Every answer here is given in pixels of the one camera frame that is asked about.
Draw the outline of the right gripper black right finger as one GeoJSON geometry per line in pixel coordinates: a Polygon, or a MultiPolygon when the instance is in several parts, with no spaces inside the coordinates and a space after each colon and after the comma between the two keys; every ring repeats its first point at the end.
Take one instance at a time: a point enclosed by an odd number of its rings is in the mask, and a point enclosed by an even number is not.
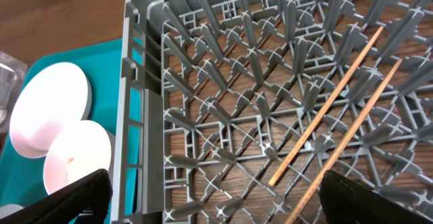
{"type": "Polygon", "coordinates": [[[430,222],[333,170],[325,172],[319,198],[328,224],[430,222]]]}

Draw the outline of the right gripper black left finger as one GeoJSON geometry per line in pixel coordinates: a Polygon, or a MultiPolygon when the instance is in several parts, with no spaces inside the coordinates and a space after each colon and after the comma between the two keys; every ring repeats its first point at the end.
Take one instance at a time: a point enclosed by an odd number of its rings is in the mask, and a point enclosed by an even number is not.
{"type": "Polygon", "coordinates": [[[112,198],[106,169],[98,169],[46,198],[1,219],[2,223],[69,223],[80,214],[83,223],[103,223],[112,198]]]}

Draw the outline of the white cup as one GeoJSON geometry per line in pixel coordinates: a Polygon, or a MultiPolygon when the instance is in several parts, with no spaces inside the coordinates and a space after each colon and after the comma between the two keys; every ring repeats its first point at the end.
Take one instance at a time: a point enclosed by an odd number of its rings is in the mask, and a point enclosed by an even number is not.
{"type": "Polygon", "coordinates": [[[68,125],[51,144],[43,166],[50,195],[98,170],[111,171],[115,136],[92,120],[68,125]]]}

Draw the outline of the wooden chopstick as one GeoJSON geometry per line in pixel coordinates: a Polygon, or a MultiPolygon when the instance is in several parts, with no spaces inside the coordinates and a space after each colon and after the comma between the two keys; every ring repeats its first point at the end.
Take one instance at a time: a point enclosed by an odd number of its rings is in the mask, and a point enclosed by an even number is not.
{"type": "Polygon", "coordinates": [[[313,131],[315,130],[315,128],[319,124],[320,120],[323,118],[325,113],[330,109],[331,105],[336,100],[336,98],[339,96],[339,94],[341,93],[343,88],[346,86],[348,81],[351,79],[351,77],[355,73],[356,69],[360,66],[361,62],[366,57],[368,51],[373,47],[373,44],[377,41],[379,35],[382,33],[383,30],[384,30],[383,26],[379,27],[376,30],[375,34],[372,36],[372,38],[368,41],[366,46],[364,46],[363,50],[358,55],[358,57],[355,59],[355,61],[352,63],[352,65],[348,69],[347,73],[343,76],[341,81],[338,83],[338,85],[336,86],[334,91],[331,93],[331,95],[329,96],[327,101],[321,107],[320,111],[318,111],[318,113],[316,114],[316,116],[312,120],[311,124],[307,127],[305,132],[302,134],[302,136],[296,142],[296,144],[294,145],[294,147],[292,148],[290,153],[285,157],[284,161],[280,164],[279,168],[276,170],[276,172],[272,176],[272,178],[270,178],[270,180],[268,182],[268,184],[270,186],[274,186],[279,181],[279,179],[281,178],[281,176],[283,175],[283,173],[285,172],[285,170],[287,169],[289,164],[293,161],[293,159],[295,158],[297,153],[299,153],[300,149],[303,147],[303,145],[305,144],[307,139],[311,136],[311,134],[313,133],[313,131]]]}
{"type": "Polygon", "coordinates": [[[309,188],[303,194],[303,196],[301,197],[297,205],[292,209],[290,216],[285,221],[285,224],[293,224],[295,220],[298,218],[298,215],[302,212],[304,207],[307,205],[309,200],[312,198],[314,193],[319,188],[321,181],[324,178],[325,172],[330,170],[333,167],[338,157],[343,152],[344,148],[348,145],[348,143],[351,141],[355,133],[358,131],[359,127],[363,124],[363,121],[369,115],[369,112],[373,108],[374,104],[378,101],[380,95],[385,90],[387,84],[390,82],[391,78],[394,76],[395,72],[398,70],[402,62],[403,60],[399,59],[392,67],[391,71],[386,75],[384,80],[380,83],[379,87],[375,90],[375,92],[373,93],[369,101],[366,103],[365,107],[361,110],[359,116],[356,118],[352,126],[343,136],[342,140],[340,141],[340,144],[334,149],[332,155],[328,158],[328,160],[323,165],[322,169],[319,171],[315,179],[309,185],[309,188]]]}

